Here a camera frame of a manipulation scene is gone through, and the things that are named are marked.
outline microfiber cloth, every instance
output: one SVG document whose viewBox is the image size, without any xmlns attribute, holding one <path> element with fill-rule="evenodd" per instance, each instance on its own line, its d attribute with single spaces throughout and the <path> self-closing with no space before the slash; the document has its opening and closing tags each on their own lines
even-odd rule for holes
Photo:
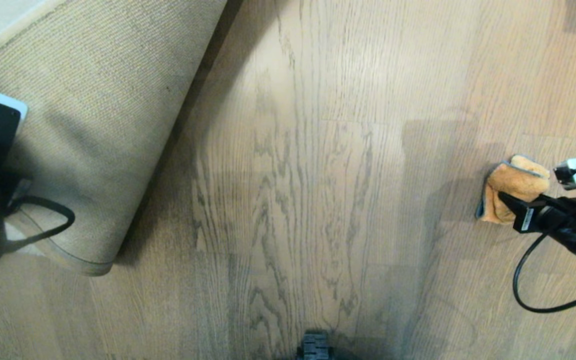
<svg viewBox="0 0 576 360">
<path fill-rule="evenodd" d="M 515 214 L 499 198 L 499 192 L 531 202 L 548 191 L 550 178 L 548 169 L 523 155 L 514 155 L 510 162 L 499 163 L 484 182 L 477 219 L 496 224 L 512 224 Z"/>
</svg>

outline black cable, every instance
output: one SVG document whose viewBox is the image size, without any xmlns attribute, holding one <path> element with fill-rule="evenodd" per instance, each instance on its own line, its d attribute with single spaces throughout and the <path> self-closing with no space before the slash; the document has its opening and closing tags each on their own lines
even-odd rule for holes
<svg viewBox="0 0 576 360">
<path fill-rule="evenodd" d="M 569 219 L 569 218 L 573 217 L 574 214 L 576 214 L 576 207 L 574 207 L 574 209 L 572 209 L 567 214 L 565 219 Z M 541 233 L 541 235 L 539 237 L 537 237 L 537 239 L 534 241 L 534 243 L 532 243 L 531 246 L 528 248 L 528 250 L 526 250 L 526 252 L 523 254 L 523 257 L 521 258 L 521 260 L 519 261 L 519 264 L 517 264 L 517 267 L 514 270 L 514 276 L 512 277 L 512 294 L 514 295 L 514 300 L 516 300 L 517 303 L 522 308 L 528 310 L 529 312 L 548 314 L 548 313 L 562 312 L 564 310 L 568 310 L 570 308 L 576 307 L 576 300 L 572 300 L 570 302 L 564 303 L 563 305 L 558 305 L 558 306 L 554 306 L 554 307 L 542 307 L 542 308 L 532 307 L 530 305 L 527 305 L 519 296 L 519 275 L 522 272 L 522 267 L 524 266 L 526 260 L 528 260 L 528 257 L 530 257 L 530 254 L 537 248 L 537 246 L 539 246 L 539 244 L 542 243 L 542 241 L 544 241 L 544 239 L 546 239 L 553 231 L 557 230 L 558 228 L 560 228 L 563 225 L 563 223 L 565 222 L 565 219 L 563 219 L 559 223 L 555 223 L 555 224 L 551 225 L 550 228 L 548 228 L 545 232 Z"/>
<path fill-rule="evenodd" d="M 557 313 L 557 312 L 562 312 L 564 310 L 568 310 L 570 308 L 574 308 L 576 306 L 576 300 L 564 303 L 563 305 L 559 305 L 559 306 L 555 306 L 555 307 L 544 307 L 544 308 L 538 308 L 538 307 L 532 307 L 530 305 L 527 305 L 519 296 L 519 275 L 522 272 L 522 267 L 524 266 L 524 263 L 526 262 L 526 260 L 528 260 L 528 257 L 530 256 L 530 254 L 535 250 L 535 248 L 537 248 L 537 246 L 539 246 L 539 244 L 544 241 L 544 239 L 546 239 L 546 237 L 548 237 L 548 232 L 544 232 L 543 234 L 540 235 L 540 237 L 537 238 L 537 240 L 535 240 L 534 243 L 532 243 L 532 245 L 530 246 L 530 248 L 528 248 L 528 250 L 526 250 L 526 252 L 524 253 L 523 257 L 521 258 L 521 261 L 519 261 L 519 264 L 517 264 L 517 267 L 514 271 L 514 277 L 512 278 L 512 294 L 514 294 L 514 300 L 517 301 L 517 303 L 519 303 L 519 305 L 521 305 L 522 308 L 533 312 L 533 313 L 542 313 L 542 314 L 547 314 L 547 313 Z"/>
<path fill-rule="evenodd" d="M 14 200 L 8 207 L 9 214 L 16 212 L 16 210 L 18 210 L 24 204 L 37 205 L 38 207 L 52 210 L 53 212 L 56 212 L 66 217 L 66 222 L 60 226 L 52 228 L 51 230 L 42 232 L 41 234 L 33 235 L 23 240 L 6 242 L 5 245 L 6 247 L 4 250 L 5 253 L 13 253 L 14 251 L 18 251 L 24 246 L 38 242 L 39 240 L 54 237 L 55 235 L 70 228 L 75 223 L 75 212 L 73 212 L 73 210 L 69 209 L 68 207 L 65 207 L 64 205 L 61 205 L 60 203 L 56 203 L 46 198 L 37 196 L 24 196 Z"/>
</svg>

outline rolled rug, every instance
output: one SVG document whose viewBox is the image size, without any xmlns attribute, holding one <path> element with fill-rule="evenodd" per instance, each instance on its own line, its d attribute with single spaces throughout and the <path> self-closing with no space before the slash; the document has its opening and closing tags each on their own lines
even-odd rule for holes
<svg viewBox="0 0 576 360">
<path fill-rule="evenodd" d="M 0 34 L 0 92 L 29 107 L 7 166 L 77 215 L 36 244 L 42 254 L 110 271 L 225 4 L 44 0 Z M 63 221 L 30 207 L 7 230 Z"/>
</svg>

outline cleaning cloth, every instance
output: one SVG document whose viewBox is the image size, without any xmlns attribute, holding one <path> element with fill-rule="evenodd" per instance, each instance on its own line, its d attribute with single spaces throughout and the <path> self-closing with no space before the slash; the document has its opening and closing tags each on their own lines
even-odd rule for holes
<svg viewBox="0 0 576 360">
<path fill-rule="evenodd" d="M 515 214 L 499 198 L 499 192 L 531 202 L 548 191 L 550 178 L 548 169 L 523 155 L 514 155 L 510 162 L 499 163 L 484 182 L 477 219 L 496 224 L 512 224 Z"/>
</svg>

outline wooden floor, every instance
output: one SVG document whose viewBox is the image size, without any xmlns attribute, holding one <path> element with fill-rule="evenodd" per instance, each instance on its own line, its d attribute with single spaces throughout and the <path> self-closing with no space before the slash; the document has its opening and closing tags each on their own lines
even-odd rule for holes
<svg viewBox="0 0 576 360">
<path fill-rule="evenodd" d="M 229 11 L 110 274 L 0 261 L 0 359 L 286 360 L 322 329 L 364 360 L 576 360 L 576 309 L 512 296 L 534 236 L 474 219 L 494 163 L 576 157 L 576 0 Z M 544 243 L 521 289 L 575 298 L 576 257 Z"/>
</svg>

